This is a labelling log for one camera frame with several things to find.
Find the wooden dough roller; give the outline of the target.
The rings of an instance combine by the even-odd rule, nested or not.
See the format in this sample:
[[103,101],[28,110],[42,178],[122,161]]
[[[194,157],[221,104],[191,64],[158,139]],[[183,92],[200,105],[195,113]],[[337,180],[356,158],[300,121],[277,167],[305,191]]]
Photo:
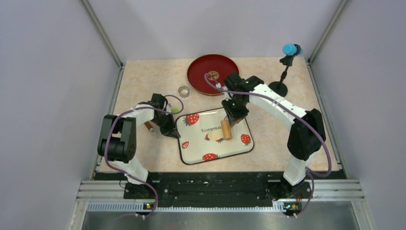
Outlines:
[[224,134],[224,140],[232,139],[232,131],[231,130],[232,130],[233,127],[234,126],[229,125],[228,121],[225,118],[221,121],[221,129],[222,129],[223,134]]

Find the white dough lump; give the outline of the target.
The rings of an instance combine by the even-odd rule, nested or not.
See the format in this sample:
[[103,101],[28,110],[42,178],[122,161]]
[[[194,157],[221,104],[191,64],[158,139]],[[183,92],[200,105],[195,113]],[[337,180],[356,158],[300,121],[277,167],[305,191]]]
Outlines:
[[222,142],[224,140],[223,131],[220,129],[211,131],[208,133],[208,138],[216,142]]

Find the strawberry print rectangular tray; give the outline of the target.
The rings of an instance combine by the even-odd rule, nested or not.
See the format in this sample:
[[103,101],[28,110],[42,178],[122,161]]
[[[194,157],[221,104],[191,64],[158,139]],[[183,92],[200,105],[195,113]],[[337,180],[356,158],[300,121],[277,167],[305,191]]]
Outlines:
[[218,160],[251,152],[254,139],[246,119],[232,128],[232,139],[216,142],[208,133],[221,129],[226,113],[216,108],[192,114],[181,115],[176,125],[181,137],[178,139],[180,159],[186,165]]

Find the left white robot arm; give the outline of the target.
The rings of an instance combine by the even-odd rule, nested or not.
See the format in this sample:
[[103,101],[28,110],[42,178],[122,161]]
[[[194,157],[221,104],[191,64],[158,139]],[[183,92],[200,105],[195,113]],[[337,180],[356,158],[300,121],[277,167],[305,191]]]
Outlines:
[[142,198],[153,194],[148,182],[148,170],[136,158],[136,130],[147,122],[159,127],[169,138],[180,138],[168,96],[155,93],[147,102],[140,102],[119,115],[105,115],[102,121],[97,153],[111,169],[124,174],[128,182],[136,184],[135,192]]

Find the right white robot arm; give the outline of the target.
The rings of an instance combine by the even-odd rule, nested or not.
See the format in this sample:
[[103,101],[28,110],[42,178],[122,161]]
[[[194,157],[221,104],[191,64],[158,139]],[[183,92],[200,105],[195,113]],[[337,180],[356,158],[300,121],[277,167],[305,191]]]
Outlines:
[[222,106],[231,127],[248,115],[247,104],[250,103],[268,112],[289,130],[287,148],[291,157],[283,173],[285,181],[281,192],[286,197],[294,197],[300,192],[299,183],[305,178],[311,155],[326,146],[320,111],[296,106],[256,76],[243,79],[231,73],[224,80],[223,90],[226,98]]

